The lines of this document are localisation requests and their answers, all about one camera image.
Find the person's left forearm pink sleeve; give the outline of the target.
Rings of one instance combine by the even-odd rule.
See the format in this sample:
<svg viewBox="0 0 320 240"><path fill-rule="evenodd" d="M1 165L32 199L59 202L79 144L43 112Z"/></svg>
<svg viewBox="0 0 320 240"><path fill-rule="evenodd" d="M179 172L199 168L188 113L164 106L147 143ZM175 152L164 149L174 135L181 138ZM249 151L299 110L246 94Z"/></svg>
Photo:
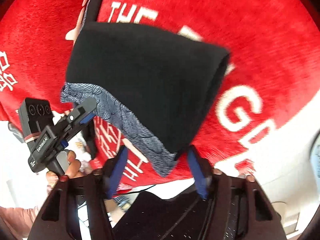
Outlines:
<svg viewBox="0 0 320 240"><path fill-rule="evenodd" d="M24 239L28 238L38 213L39 208L37 206L33 209L1 207L1 222L15 239Z"/></svg>

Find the person's left hand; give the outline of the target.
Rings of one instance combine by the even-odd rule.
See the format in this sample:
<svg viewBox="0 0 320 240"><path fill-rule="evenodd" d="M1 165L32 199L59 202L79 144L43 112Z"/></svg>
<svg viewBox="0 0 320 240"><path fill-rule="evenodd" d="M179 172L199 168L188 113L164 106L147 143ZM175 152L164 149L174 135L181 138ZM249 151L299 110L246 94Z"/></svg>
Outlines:
<svg viewBox="0 0 320 240"><path fill-rule="evenodd" d="M67 161L69 163L65 175L70 179L83 177L84 174L80 171L81 162L76 159L76 154L73 151L69 151L67 154ZM46 173L46 179L48 182L47 189L51 190L58 181L58 176L52 172L48 171Z"/></svg>

